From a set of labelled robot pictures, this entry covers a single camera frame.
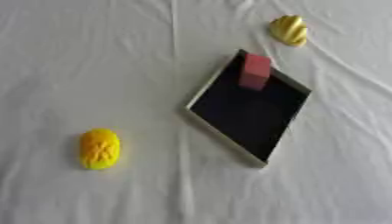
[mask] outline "white cloth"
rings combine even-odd
[[[387,0],[0,2],[0,223],[391,223]],[[308,43],[266,32],[298,14]],[[269,165],[247,167],[179,113],[244,48],[313,90]],[[122,139],[106,171],[77,136]]]

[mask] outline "yellow ball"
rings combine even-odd
[[[80,137],[80,162],[90,170],[114,165],[120,155],[120,140],[110,129],[92,129]]]

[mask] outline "black tray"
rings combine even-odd
[[[275,68],[261,91],[240,87],[245,54],[240,50],[186,108],[228,143],[267,163],[311,90]]]

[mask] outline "square tray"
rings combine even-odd
[[[273,67],[261,91],[240,87],[245,55],[240,50],[186,110],[226,143],[265,165],[311,90]]]

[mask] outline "yellow toy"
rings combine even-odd
[[[300,16],[283,16],[269,24],[272,36],[289,46],[306,43],[307,28]]]
[[[90,170],[114,165],[120,155],[120,140],[110,129],[92,129],[80,137],[80,162]]]

